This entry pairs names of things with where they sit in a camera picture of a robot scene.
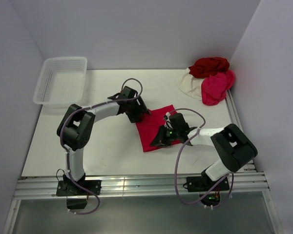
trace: red cloth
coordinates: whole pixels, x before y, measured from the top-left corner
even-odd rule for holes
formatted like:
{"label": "red cloth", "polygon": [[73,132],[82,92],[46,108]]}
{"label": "red cloth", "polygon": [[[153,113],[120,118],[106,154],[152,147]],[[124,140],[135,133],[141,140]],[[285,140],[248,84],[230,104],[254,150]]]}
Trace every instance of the red cloth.
{"label": "red cloth", "polygon": [[205,78],[214,76],[218,72],[226,72],[229,69],[229,63],[221,57],[200,58],[189,69],[189,73],[195,78]]}
{"label": "red cloth", "polygon": [[233,71],[219,72],[215,76],[205,78],[202,82],[202,102],[207,106],[217,105],[226,98],[226,90],[234,83]]}
{"label": "red cloth", "polygon": [[[173,105],[163,107],[161,109],[153,110],[151,115],[144,114],[142,116],[142,122],[136,123],[140,141],[142,144],[143,152],[150,152],[153,150],[159,149],[156,146],[150,146],[150,143],[156,137],[156,134],[161,125],[165,124],[164,116],[167,112],[173,111],[175,108]],[[179,144],[180,141],[176,140],[172,142],[172,145]]]}

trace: tabletop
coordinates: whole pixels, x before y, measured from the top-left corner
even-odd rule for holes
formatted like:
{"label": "tabletop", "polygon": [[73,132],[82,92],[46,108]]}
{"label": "tabletop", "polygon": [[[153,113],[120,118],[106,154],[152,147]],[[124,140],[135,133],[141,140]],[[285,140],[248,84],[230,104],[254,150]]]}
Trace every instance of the tabletop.
{"label": "tabletop", "polygon": [[[179,90],[176,79],[184,70],[89,70],[86,73],[81,105],[92,105],[119,92],[127,78],[136,78],[143,85],[142,98],[148,109],[173,104],[175,108],[190,108],[207,120],[205,128],[230,124],[225,100],[216,106],[206,106]],[[139,84],[127,86],[140,90]],[[56,130],[67,108],[42,107],[30,145],[22,176],[54,176],[65,169],[64,149]],[[194,113],[182,111],[189,126],[199,126],[202,120]],[[125,114],[108,117],[95,123],[91,138],[84,149],[84,170],[88,176],[173,174],[181,144],[143,153],[135,124]],[[197,145],[185,147],[178,173],[201,173],[219,159],[215,148]]]}

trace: plastic laundry basket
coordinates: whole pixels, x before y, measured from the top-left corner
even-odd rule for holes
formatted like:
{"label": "plastic laundry basket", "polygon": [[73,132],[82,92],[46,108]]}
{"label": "plastic laundry basket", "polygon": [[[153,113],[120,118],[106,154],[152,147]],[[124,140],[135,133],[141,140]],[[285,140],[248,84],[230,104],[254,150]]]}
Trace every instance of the plastic laundry basket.
{"label": "plastic laundry basket", "polygon": [[81,101],[87,59],[58,57],[47,59],[42,67],[34,94],[34,103],[47,107],[67,107]]}

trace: pile of clothes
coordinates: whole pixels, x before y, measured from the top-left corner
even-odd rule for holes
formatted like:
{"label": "pile of clothes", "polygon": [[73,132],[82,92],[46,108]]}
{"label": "pile of clothes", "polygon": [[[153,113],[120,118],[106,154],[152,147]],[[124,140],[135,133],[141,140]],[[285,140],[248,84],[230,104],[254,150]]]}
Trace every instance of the pile of clothes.
{"label": "pile of clothes", "polygon": [[235,74],[228,70],[225,58],[200,58],[185,73],[177,78],[182,92],[205,105],[217,105],[226,98],[226,91],[233,85]]}

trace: white cloth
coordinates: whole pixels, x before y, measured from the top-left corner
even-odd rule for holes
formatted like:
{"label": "white cloth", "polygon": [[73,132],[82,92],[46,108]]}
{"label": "white cloth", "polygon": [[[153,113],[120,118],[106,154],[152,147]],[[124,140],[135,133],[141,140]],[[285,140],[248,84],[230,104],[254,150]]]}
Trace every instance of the white cloth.
{"label": "white cloth", "polygon": [[204,81],[204,79],[194,78],[193,75],[189,74],[189,72],[190,72],[190,69],[187,68],[185,70],[185,73],[177,78],[176,80],[177,86],[186,95],[201,101],[202,100],[201,84]]}

